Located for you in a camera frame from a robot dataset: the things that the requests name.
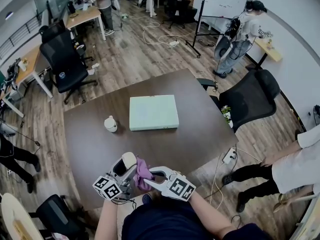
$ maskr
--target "white sleeve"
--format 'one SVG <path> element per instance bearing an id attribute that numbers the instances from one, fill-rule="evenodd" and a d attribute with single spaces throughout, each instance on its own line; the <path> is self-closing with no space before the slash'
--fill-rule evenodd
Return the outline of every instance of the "white sleeve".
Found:
<path id="1" fill-rule="evenodd" d="M 259 28 L 260 25 L 258 22 L 253 22 L 250 26 L 250 33 L 251 35 L 258 37 L 259 36 Z"/>
<path id="2" fill-rule="evenodd" d="M 298 134 L 298 143 L 301 148 L 307 148 L 320 140 L 320 124 L 308 130 L 307 132 Z"/>
<path id="3" fill-rule="evenodd" d="M 315 195 L 320 193 L 320 183 L 313 184 L 313 193 Z"/>

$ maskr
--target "black boot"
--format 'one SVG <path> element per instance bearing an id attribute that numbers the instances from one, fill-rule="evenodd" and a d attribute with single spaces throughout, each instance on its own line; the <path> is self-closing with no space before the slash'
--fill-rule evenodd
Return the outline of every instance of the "black boot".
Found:
<path id="1" fill-rule="evenodd" d="M 39 162 L 39 158 L 36 156 L 36 162 L 33 163 L 34 169 L 37 173 L 41 172 L 41 165 Z"/>
<path id="2" fill-rule="evenodd" d="M 246 203 L 249 201 L 249 199 L 247 199 L 244 196 L 243 192 L 240 192 L 238 195 L 238 204 L 236 205 L 236 212 L 237 213 L 242 213 L 246 207 Z"/>
<path id="3" fill-rule="evenodd" d="M 26 188 L 28 189 L 28 193 L 31 194 L 34 191 L 34 184 L 35 184 L 35 180 L 32 177 L 32 180 L 30 182 L 26 183 Z"/>

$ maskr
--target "black shoe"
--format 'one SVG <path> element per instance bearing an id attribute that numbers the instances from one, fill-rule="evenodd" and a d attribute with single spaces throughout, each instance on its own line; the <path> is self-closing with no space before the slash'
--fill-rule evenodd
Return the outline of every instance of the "black shoe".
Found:
<path id="1" fill-rule="evenodd" d="M 225 186 L 225 185 L 228 185 L 230 184 L 231 182 L 233 182 L 234 179 L 232 178 L 232 173 L 231 174 L 228 174 L 228 175 L 225 175 L 223 178 L 222 178 L 222 184 Z"/>
<path id="2" fill-rule="evenodd" d="M 34 191 L 35 180 L 32 178 L 32 181 L 26 184 L 26 188 L 28 189 L 28 193 L 31 194 Z"/>
<path id="3" fill-rule="evenodd" d="M 35 171 L 37 173 L 40 173 L 41 172 L 41 165 L 40 165 L 40 162 L 39 162 L 39 158 L 36 157 L 36 159 L 37 159 L 37 161 L 36 161 L 35 164 L 33 164 L 33 166 L 34 166 Z"/>
<path id="4" fill-rule="evenodd" d="M 222 79 L 225 79 L 227 77 L 227 74 L 226 73 L 218 73 L 217 71 L 213 70 L 213 74 L 222 78 Z"/>
<path id="5" fill-rule="evenodd" d="M 238 195 L 238 204 L 236 205 L 236 212 L 239 214 L 244 211 L 246 203 L 249 201 L 244 199 L 243 194 L 243 192 L 240 192 Z"/>

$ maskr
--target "railing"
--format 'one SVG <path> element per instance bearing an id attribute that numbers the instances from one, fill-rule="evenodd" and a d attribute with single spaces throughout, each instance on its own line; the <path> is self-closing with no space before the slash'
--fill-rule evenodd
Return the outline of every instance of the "railing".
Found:
<path id="1" fill-rule="evenodd" d="M 14 32 L 4 43 L 0 46 L 0 60 L 2 60 L 7 53 L 28 34 L 32 33 L 41 25 L 42 13 L 36 15 L 28 22 L 23 24 L 16 32 Z"/>

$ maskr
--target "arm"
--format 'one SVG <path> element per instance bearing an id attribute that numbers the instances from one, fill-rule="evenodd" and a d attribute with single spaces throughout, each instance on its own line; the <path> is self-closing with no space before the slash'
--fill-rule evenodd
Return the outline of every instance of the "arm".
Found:
<path id="1" fill-rule="evenodd" d="M 289 206 L 292 202 L 294 202 L 298 198 L 302 198 L 305 195 L 311 193 L 313 191 L 313 185 L 306 185 L 304 186 L 298 193 L 294 194 L 292 197 L 288 198 L 287 200 L 284 200 L 284 204 L 286 206 Z"/>
<path id="2" fill-rule="evenodd" d="M 104 200 L 94 240 L 118 240 L 117 212 L 115 203 Z"/>
<path id="3" fill-rule="evenodd" d="M 222 240 L 224 236 L 236 230 L 230 221 L 207 203 L 197 192 L 193 192 L 189 202 L 206 230 Z"/>
<path id="4" fill-rule="evenodd" d="M 293 154 L 299 150 L 301 150 L 301 146 L 299 145 L 298 141 L 292 142 L 289 146 L 285 147 L 275 155 L 266 157 L 263 162 L 261 163 L 261 166 L 271 166 L 273 163 L 278 161 L 280 158 L 286 157 L 290 154 Z"/>

